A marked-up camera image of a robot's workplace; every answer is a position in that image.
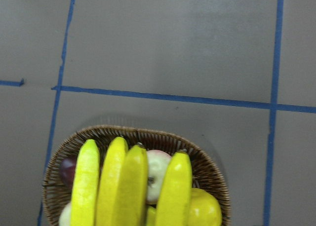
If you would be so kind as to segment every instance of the blue tape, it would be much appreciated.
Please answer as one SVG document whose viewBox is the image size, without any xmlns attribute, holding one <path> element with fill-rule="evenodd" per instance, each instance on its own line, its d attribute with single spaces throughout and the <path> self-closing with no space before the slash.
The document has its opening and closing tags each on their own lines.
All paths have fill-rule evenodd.
<svg viewBox="0 0 316 226">
<path fill-rule="evenodd" d="M 264 213 L 263 213 L 264 226 L 270 225 L 274 141 L 275 141 L 275 131 L 276 131 L 276 116 L 277 116 L 277 108 L 278 108 L 277 93 L 278 93 L 278 79 L 279 79 L 279 67 L 280 67 L 281 39 L 282 39 L 283 2 L 284 0 L 277 0 L 276 33 L 275 33 L 273 75 L 272 75 L 272 88 L 271 88 L 271 109 L 270 109 L 270 120 L 269 120 L 270 133 L 268 136 L 266 184 L 265 184 Z"/>
<path fill-rule="evenodd" d="M 316 113 L 316 107 L 286 105 L 286 104 L 278 104 L 277 110 L 290 111 L 290 112 L 300 112 L 300 113 Z"/>
<path fill-rule="evenodd" d="M 73 87 L 73 86 L 61 86 L 61 90 L 62 91 L 70 91 L 70 92 L 84 92 L 84 93 L 92 93 L 92 94 L 114 95 L 114 96 L 134 97 L 134 98 L 143 98 L 143 99 L 158 99 L 158 100 L 169 100 L 169 101 L 178 101 L 178 102 L 213 104 L 213 105 L 224 105 L 224 106 L 235 106 L 235 107 L 246 107 L 246 108 L 256 108 L 256 109 L 269 109 L 270 108 L 270 104 L 267 104 L 267 103 L 227 100 L 227 99 L 212 99 L 212 98 L 167 95 L 167 94 L 138 93 L 138 92 L 131 92 L 131 91 L 119 91 L 119 90 L 109 90 L 109 89 L 87 89 L 87 88 L 80 88 L 80 87 Z"/>
<path fill-rule="evenodd" d="M 0 80 L 0 85 L 7 85 L 7 86 L 17 86 L 20 87 L 24 84 L 24 79 L 21 79 L 20 81 L 6 81 L 6 80 Z"/>
<path fill-rule="evenodd" d="M 49 133 L 49 140 L 48 140 L 48 146 L 47 146 L 47 152 L 46 152 L 46 160 L 45 160 L 45 167 L 44 167 L 44 173 L 47 169 L 47 165 L 49 163 L 49 160 L 51 158 L 51 151 L 52 151 L 52 145 L 53 145 L 53 139 L 54 139 L 54 132 L 55 132 L 55 126 L 56 126 L 56 117 L 59 107 L 59 101 L 60 101 L 60 93 L 61 93 L 61 85 L 63 82 L 63 76 L 64 76 L 64 68 L 65 68 L 65 62 L 66 62 L 66 56 L 67 56 L 67 43 L 68 43 L 68 31 L 69 26 L 73 17 L 73 11 L 74 11 L 74 5 L 76 0 L 70 0 L 69 5 L 69 12 L 68 12 L 68 18 L 67 18 L 67 24 L 65 29 L 65 36 L 64 36 L 64 44 L 63 44 L 63 50 L 62 50 L 62 64 L 59 68 L 59 75 L 58 75 L 58 84 L 56 86 L 56 96 L 55 96 L 55 103 L 54 103 L 54 109 L 53 109 L 53 115 L 51 119 L 51 125 L 50 125 L 50 133 Z M 41 226 L 41 219 L 43 214 L 43 203 L 40 203 L 39 208 L 39 215 L 37 218 L 37 225 Z"/>
</svg>

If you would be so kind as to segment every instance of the wicker basket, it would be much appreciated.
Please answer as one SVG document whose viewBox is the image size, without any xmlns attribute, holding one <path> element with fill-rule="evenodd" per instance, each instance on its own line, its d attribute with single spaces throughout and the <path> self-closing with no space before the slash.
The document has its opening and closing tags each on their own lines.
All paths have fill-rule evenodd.
<svg viewBox="0 0 316 226">
<path fill-rule="evenodd" d="M 104 158 L 109 143 L 116 136 L 124 137 L 129 146 L 141 142 L 148 150 L 158 149 L 170 155 L 180 149 L 186 149 L 192 162 L 194 187 L 204 189 L 217 198 L 222 209 L 222 226 L 230 225 L 231 206 L 224 177 L 215 162 L 200 147 L 180 136 L 166 132 L 99 125 L 76 132 L 65 140 L 48 164 L 43 181 L 43 206 L 51 226 L 58 226 L 60 213 L 71 199 L 71 191 L 59 177 L 58 169 L 62 159 L 78 154 L 87 139 L 96 141 Z"/>
</svg>

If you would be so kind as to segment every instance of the banana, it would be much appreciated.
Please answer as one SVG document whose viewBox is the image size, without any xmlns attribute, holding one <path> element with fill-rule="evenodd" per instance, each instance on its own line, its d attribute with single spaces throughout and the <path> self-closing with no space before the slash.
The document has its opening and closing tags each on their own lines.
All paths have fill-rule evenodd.
<svg viewBox="0 0 316 226">
<path fill-rule="evenodd" d="M 77 158 L 70 226 L 94 226 L 99 165 L 99 149 L 95 141 L 89 139 L 81 147 Z"/>
<path fill-rule="evenodd" d="M 147 206 L 145 226 L 155 226 L 156 209 L 153 206 Z"/>
<path fill-rule="evenodd" d="M 119 176 L 125 160 L 128 145 L 123 137 L 116 137 L 107 150 L 101 173 L 96 206 L 96 226 L 110 226 L 117 195 Z"/>
<path fill-rule="evenodd" d="M 147 177 L 146 149 L 134 145 L 127 153 L 121 170 L 111 226 L 142 226 L 144 224 Z"/>
<path fill-rule="evenodd" d="M 186 226 L 192 188 L 190 158 L 176 152 L 167 168 L 157 203 L 155 226 Z"/>
</svg>

